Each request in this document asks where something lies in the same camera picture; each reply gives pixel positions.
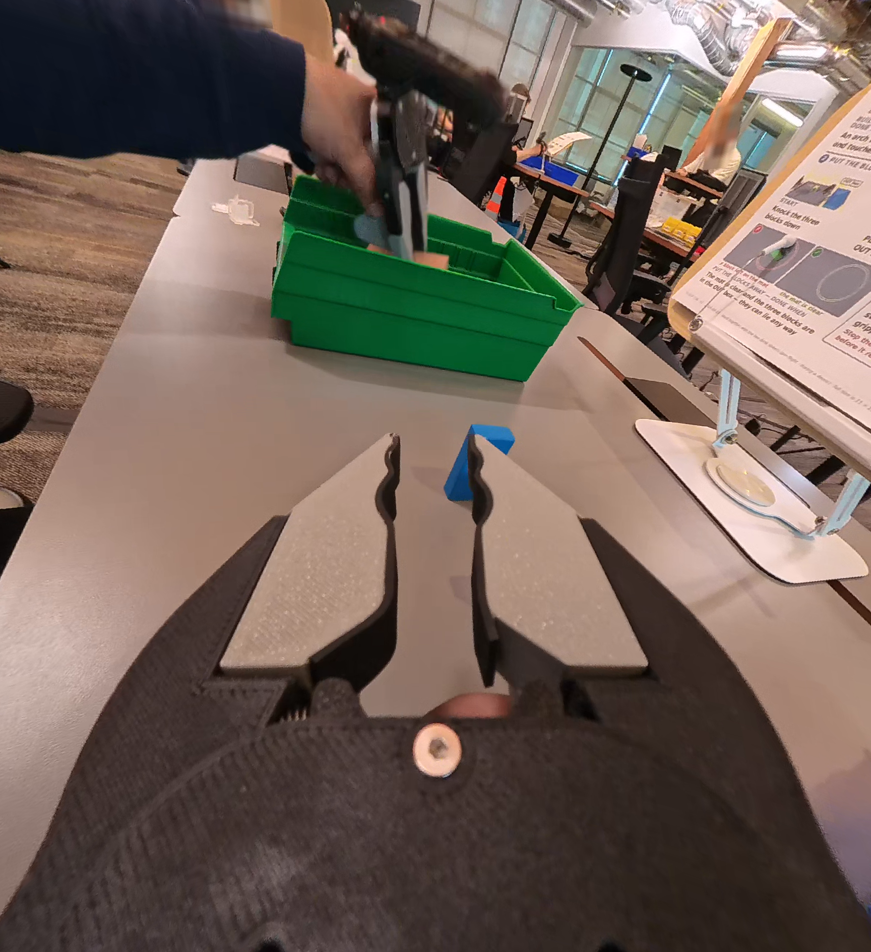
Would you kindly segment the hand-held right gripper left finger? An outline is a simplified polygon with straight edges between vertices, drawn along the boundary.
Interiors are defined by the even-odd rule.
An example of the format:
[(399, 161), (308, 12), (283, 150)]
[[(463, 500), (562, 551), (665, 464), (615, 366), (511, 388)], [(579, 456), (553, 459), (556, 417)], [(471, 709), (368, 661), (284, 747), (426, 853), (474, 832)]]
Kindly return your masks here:
[(356, 691), (396, 647), (395, 491), (400, 440), (387, 433), (284, 520), (219, 669), (340, 679)]

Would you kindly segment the person's left hand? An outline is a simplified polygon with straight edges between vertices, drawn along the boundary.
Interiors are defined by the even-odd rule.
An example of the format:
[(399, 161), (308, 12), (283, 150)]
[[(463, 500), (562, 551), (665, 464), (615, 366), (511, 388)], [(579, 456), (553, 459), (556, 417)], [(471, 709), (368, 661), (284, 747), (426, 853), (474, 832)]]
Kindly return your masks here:
[(371, 111), (376, 90), (333, 65), (306, 56), (300, 136), (321, 181), (358, 197), (366, 212), (382, 217), (371, 153)]

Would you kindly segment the blue rectangular wooden block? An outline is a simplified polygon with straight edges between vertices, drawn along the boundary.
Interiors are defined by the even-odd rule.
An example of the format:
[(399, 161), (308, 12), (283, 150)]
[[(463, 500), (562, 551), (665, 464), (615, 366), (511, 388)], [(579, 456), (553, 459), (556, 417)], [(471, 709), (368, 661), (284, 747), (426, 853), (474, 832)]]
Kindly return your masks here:
[(508, 455), (513, 448), (515, 438), (510, 427), (495, 424), (472, 424), (462, 445), (455, 457), (452, 469), (444, 484), (444, 493), (454, 503), (471, 502), (474, 498), (469, 477), (469, 439), (479, 435), (498, 449), (503, 455)]

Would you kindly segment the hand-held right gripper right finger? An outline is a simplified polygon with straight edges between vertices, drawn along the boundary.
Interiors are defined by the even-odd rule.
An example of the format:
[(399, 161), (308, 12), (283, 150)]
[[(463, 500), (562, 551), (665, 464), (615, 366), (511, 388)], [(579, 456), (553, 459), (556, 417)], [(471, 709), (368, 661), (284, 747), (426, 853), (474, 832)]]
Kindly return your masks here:
[(647, 657), (572, 506), (482, 435), (470, 437), (470, 485), (483, 684), (643, 674)]

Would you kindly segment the black desk grommet cover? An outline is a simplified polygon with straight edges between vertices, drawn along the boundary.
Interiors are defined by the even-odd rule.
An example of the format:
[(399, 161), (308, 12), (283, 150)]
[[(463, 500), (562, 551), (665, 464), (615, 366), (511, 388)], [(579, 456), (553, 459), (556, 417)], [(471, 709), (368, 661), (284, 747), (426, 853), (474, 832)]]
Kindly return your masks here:
[(677, 387), (639, 378), (626, 378), (623, 383), (659, 420), (706, 427), (715, 423)]

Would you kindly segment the white document stand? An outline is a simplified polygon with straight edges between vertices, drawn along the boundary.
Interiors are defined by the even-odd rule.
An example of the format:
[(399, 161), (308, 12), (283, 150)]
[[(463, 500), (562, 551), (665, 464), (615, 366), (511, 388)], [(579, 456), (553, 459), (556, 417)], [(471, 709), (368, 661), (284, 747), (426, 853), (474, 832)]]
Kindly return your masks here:
[[(747, 558), (789, 585), (868, 575), (840, 536), (871, 485), (871, 431), (773, 368), (711, 322), (693, 316), (691, 339), (721, 364), (716, 426), (639, 420), (635, 430)], [(850, 467), (832, 510), (817, 515), (739, 445), (739, 397), (750, 385), (773, 399)]]

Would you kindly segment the black office chair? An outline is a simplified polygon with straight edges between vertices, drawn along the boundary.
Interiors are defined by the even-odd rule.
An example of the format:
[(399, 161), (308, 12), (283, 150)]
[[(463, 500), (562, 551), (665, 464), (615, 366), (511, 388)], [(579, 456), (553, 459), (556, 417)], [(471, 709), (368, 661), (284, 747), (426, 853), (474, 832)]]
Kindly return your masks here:
[(660, 161), (645, 162), (635, 159), (618, 184), (618, 199), (614, 217), (605, 239), (590, 259), (585, 273), (587, 282), (584, 296), (604, 314), (649, 348), (659, 351), (654, 341), (662, 332), (663, 322), (659, 316), (648, 320), (646, 325), (619, 314), (624, 303), (641, 297), (633, 287), (635, 281), (642, 284), (647, 296), (654, 296), (659, 303), (670, 293), (670, 286), (662, 279), (636, 269), (647, 218), (653, 204), (656, 189), (665, 171)]
[(481, 207), (497, 180), (492, 177), (512, 150), (519, 121), (501, 122), (482, 128), (462, 157), (443, 176), (464, 198)]

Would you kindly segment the wooden beam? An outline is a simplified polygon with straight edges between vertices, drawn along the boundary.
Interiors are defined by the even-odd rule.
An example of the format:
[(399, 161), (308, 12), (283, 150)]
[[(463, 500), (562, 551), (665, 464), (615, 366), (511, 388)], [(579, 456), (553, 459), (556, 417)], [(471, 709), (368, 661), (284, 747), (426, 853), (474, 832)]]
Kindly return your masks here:
[(790, 17), (775, 18), (758, 31), (726, 88), (715, 103), (710, 118), (697, 137), (688, 159), (689, 162), (702, 154), (708, 146), (711, 136), (723, 126), (731, 115), (737, 112), (753, 80), (760, 74), (764, 63), (788, 32), (793, 22), (793, 18)]

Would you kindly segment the green plastic bin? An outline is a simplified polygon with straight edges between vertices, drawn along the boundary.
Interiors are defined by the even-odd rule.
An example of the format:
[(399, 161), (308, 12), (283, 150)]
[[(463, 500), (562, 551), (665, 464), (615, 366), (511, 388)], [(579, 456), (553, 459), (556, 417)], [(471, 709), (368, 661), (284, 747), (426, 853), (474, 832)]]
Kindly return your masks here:
[(523, 383), (582, 303), (513, 238), (429, 217), (447, 268), (370, 250), (345, 190), (300, 175), (283, 212), (271, 316), (297, 347)]

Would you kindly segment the black floor lamp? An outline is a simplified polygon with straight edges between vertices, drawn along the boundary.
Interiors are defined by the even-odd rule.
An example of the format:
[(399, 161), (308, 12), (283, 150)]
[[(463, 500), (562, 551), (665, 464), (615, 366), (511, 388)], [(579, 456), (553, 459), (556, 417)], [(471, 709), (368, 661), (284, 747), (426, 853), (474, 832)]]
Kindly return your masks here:
[[(652, 79), (651, 74), (649, 72), (647, 72), (643, 68), (634, 64), (630, 64), (630, 63), (622, 64), (620, 65), (620, 70), (625, 76), (628, 77), (628, 84), (626, 88), (624, 89), (623, 94), (620, 97), (620, 101), (616, 108), (616, 111), (602, 137), (601, 143), (594, 156), (594, 160), (591, 162), (588, 172), (586, 173), (584, 182), (581, 186), (581, 191), (584, 192), (584, 194), (588, 194), (590, 191), (588, 189), (588, 185), (591, 183), (593, 177), (595, 176), (595, 172), (597, 170), (600, 159), (605, 149), (607, 148), (610, 137), (616, 125), (618, 124), (620, 120), (620, 115), (623, 112), (623, 109), (628, 101), (632, 88), (637, 82), (649, 82)], [(562, 249), (568, 250), (572, 247), (572, 242), (566, 237), (566, 234), (567, 234), (566, 232), (568, 231), (569, 225), (572, 222), (572, 217), (574, 213), (578, 210), (580, 201), (581, 199), (579, 197), (574, 199), (572, 208), (569, 211), (560, 232), (550, 232), (548, 234), (548, 241), (554, 244), (555, 246), (557, 246), (561, 250)]]

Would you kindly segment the natural wooden arch block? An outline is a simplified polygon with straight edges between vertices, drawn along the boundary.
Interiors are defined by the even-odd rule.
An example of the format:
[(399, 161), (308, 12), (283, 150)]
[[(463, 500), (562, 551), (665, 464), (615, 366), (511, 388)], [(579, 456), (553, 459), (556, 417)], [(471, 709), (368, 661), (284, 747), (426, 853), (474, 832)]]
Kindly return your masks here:
[(400, 255), (394, 253), (394, 251), (376, 244), (369, 244), (368, 249), (384, 256), (394, 257), (396, 260), (410, 261), (419, 266), (446, 271), (448, 271), (450, 267), (449, 256), (446, 254), (429, 251), (413, 251), (409, 258), (401, 258)]

